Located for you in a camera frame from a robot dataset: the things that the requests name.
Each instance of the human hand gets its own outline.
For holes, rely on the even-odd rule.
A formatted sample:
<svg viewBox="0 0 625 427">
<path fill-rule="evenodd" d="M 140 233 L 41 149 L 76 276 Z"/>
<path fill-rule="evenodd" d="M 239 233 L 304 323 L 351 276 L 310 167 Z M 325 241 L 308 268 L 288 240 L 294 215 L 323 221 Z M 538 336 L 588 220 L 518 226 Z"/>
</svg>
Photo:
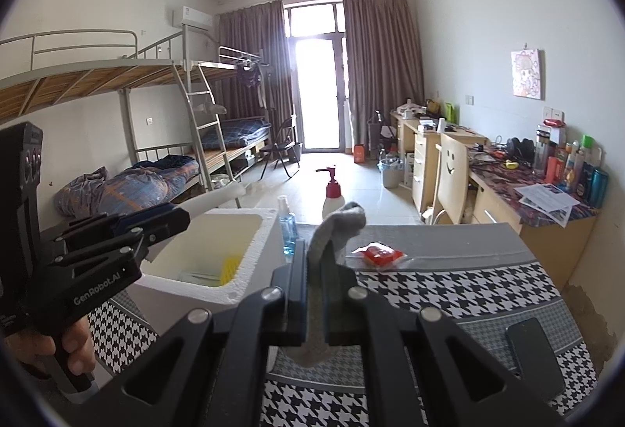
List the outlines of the human hand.
<svg viewBox="0 0 625 427">
<path fill-rule="evenodd" d="M 45 372 L 45 367 L 39 357 L 53 355 L 56 351 L 52 337 L 28 328 L 8 336 L 4 342 L 15 358 L 42 372 Z M 65 330 L 61 342 L 63 349 L 70 354 L 68 368 L 71 373 L 79 376 L 95 369 L 96 355 L 87 317 L 76 321 Z"/>
</svg>

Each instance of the air conditioner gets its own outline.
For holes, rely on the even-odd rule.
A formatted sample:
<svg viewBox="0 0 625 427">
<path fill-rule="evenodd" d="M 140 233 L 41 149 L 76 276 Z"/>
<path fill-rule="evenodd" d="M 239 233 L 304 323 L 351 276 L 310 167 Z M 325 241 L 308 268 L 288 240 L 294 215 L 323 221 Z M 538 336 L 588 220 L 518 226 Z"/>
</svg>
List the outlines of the air conditioner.
<svg viewBox="0 0 625 427">
<path fill-rule="evenodd" d="M 189 25 L 197 29 L 209 30 L 213 28 L 213 17 L 210 14 L 202 13 L 197 9 L 192 9 L 186 5 L 174 9 L 174 19 L 172 23 L 175 27 Z"/>
</svg>

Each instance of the curtain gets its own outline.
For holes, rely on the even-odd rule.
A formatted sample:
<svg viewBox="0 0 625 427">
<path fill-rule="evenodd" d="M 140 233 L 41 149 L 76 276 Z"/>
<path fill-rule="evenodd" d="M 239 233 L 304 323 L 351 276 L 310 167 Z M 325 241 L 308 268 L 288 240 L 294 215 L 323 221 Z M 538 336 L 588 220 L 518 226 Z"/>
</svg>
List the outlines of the curtain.
<svg viewBox="0 0 625 427">
<path fill-rule="evenodd" d="M 266 84 L 270 122 L 274 130 L 293 112 L 289 47 L 284 34 L 281 0 L 246 7 L 220 15 L 220 43 L 230 48 L 260 53 L 271 64 Z M 226 119 L 263 115 L 256 89 L 245 88 L 238 80 L 221 82 L 217 100 L 227 109 Z"/>
<path fill-rule="evenodd" d="M 410 98 L 424 103 L 417 29 L 407 0 L 343 0 L 354 144 L 368 149 L 367 121 Z"/>
</svg>

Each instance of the styrofoam box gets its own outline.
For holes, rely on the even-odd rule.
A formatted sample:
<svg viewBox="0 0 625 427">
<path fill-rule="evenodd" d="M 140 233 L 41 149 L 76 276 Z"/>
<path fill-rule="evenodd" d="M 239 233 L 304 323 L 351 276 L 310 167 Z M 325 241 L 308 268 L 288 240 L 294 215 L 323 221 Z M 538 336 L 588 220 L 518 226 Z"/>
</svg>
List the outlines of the styrofoam box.
<svg viewBox="0 0 625 427">
<path fill-rule="evenodd" d="M 275 209 L 214 209 L 195 217 L 128 287 L 146 321 L 162 334 L 190 310 L 218 312 L 270 285 L 285 264 Z M 224 286 L 184 282 L 189 273 L 219 277 L 227 257 L 242 256 L 234 279 Z"/>
</svg>

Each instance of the blue liquid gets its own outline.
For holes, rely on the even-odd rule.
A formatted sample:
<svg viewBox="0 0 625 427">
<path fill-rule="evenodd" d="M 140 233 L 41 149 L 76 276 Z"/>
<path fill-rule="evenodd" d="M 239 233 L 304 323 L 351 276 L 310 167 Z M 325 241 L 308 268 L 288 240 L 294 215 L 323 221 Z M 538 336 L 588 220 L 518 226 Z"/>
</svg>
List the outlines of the blue liquid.
<svg viewBox="0 0 625 427">
<path fill-rule="evenodd" d="M 284 255 L 289 263 L 293 259 L 293 254 L 295 254 L 295 240 L 298 239 L 298 227 L 295 223 L 294 214 L 280 216 L 279 220 L 284 242 Z"/>
</svg>

